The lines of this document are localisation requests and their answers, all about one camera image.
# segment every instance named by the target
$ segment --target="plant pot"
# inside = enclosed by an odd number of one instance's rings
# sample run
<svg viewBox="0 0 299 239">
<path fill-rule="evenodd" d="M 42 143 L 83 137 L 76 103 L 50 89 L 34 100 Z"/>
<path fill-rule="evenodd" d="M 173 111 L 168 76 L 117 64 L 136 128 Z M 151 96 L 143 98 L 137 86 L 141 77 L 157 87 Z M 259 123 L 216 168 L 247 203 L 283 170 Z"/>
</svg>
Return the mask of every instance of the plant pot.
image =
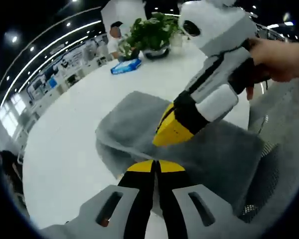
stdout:
<svg viewBox="0 0 299 239">
<path fill-rule="evenodd" d="M 160 58 L 164 58 L 164 57 L 168 56 L 169 46 L 165 46 L 161 50 L 158 50 L 158 51 L 147 49 L 147 50 L 143 50 L 142 52 L 143 52 L 143 55 L 150 60 L 160 59 Z"/>
</svg>

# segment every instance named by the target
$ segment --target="gray cloth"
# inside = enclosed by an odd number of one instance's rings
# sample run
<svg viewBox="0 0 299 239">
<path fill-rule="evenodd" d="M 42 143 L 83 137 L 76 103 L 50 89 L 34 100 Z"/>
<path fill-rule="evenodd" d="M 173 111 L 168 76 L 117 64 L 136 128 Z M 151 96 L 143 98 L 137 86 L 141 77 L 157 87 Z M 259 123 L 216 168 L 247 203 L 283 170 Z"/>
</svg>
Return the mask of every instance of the gray cloth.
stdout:
<svg viewBox="0 0 299 239">
<path fill-rule="evenodd" d="M 168 104 L 140 92 L 127 95 L 96 130 L 96 147 L 103 162 L 116 177 L 146 159 L 176 162 L 194 183 L 208 187 L 239 214 L 260 161 L 263 142 L 255 134 L 220 121 L 209 124 L 188 142 L 156 147 L 152 140 Z"/>
</svg>

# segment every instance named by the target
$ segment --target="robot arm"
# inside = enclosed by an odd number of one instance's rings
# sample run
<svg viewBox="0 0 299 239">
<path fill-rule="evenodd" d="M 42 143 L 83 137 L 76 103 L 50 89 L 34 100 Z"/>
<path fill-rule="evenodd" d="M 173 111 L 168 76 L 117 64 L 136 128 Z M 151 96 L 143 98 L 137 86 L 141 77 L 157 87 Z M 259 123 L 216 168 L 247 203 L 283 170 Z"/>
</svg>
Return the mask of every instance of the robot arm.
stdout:
<svg viewBox="0 0 299 239">
<path fill-rule="evenodd" d="M 248 38 L 256 25 L 234 1 L 190 1 L 183 4 L 179 26 L 208 56 L 204 67 L 165 111 L 153 144 L 191 139 L 208 123 L 220 120 L 238 103 L 254 68 Z"/>
</svg>

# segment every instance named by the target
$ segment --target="white table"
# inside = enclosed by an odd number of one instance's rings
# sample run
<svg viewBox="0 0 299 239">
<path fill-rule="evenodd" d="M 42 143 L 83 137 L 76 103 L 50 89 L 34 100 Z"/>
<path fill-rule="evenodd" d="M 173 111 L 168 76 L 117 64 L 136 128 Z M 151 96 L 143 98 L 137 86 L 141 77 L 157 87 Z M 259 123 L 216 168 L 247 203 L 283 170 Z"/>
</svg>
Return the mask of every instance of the white table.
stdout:
<svg viewBox="0 0 299 239">
<path fill-rule="evenodd" d="M 185 42 L 181 54 L 171 53 L 154 62 L 144 59 L 133 72 L 113 76 L 110 68 L 117 61 L 110 62 L 61 95 L 33 127 L 25 149 L 23 188 L 35 225 L 41 229 L 64 224 L 78 215 L 84 202 L 106 186 L 117 184 L 95 148 L 95 129 L 115 105 L 132 91 L 172 101 L 205 59 Z M 245 92 L 225 120 L 247 128 L 249 102 Z M 149 231 L 161 236 L 166 233 L 161 218 L 152 220 L 148 228 L 155 228 Z"/>
</svg>

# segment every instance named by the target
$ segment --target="person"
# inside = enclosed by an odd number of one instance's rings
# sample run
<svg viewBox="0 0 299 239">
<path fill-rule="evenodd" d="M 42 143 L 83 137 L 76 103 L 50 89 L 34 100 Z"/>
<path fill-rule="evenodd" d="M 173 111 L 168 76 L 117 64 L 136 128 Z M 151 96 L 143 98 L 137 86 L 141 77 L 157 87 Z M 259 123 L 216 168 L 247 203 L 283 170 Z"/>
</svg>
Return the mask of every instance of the person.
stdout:
<svg viewBox="0 0 299 239">
<path fill-rule="evenodd" d="M 112 25 L 111 25 L 111 30 L 110 30 L 111 38 L 108 43 L 108 51 L 114 59 L 118 59 L 120 56 L 119 43 L 122 39 L 120 26 L 122 24 L 123 24 L 122 22 L 116 21 L 116 22 L 112 23 Z"/>
<path fill-rule="evenodd" d="M 264 77 L 276 82 L 299 78 L 299 43 L 253 38 L 249 40 L 251 56 L 256 66 L 252 83 Z M 253 98 L 254 87 L 247 87 L 247 99 Z"/>
</svg>

